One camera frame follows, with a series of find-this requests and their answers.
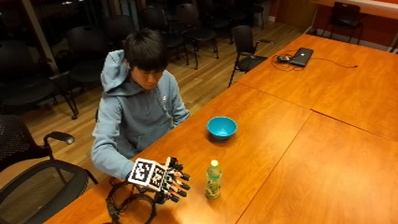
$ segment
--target robotic hand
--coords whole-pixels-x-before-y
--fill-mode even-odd
[[[183,172],[183,165],[174,157],[167,158],[166,165],[160,165],[155,161],[139,158],[135,163],[134,170],[128,177],[128,182],[138,186],[140,192],[148,190],[156,191],[155,203],[166,203],[172,200],[175,203],[180,201],[180,197],[187,197],[191,187],[183,183],[180,179],[190,181],[191,176]]]

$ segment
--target laptop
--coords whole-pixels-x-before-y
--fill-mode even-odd
[[[313,55],[313,49],[300,48],[291,59],[291,64],[305,67]]]

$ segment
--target black hair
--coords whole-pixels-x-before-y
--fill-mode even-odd
[[[143,71],[162,71],[168,65],[167,46],[159,33],[143,29],[131,34],[124,41],[124,58],[130,67]]]

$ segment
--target door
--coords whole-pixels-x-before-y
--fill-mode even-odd
[[[279,0],[276,21],[308,28],[313,24],[316,4],[311,0]]]

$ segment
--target hood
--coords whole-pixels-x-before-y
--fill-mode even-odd
[[[135,95],[144,88],[127,78],[130,68],[124,63],[124,51],[116,50],[108,53],[104,61],[102,82],[104,92],[114,96]]]

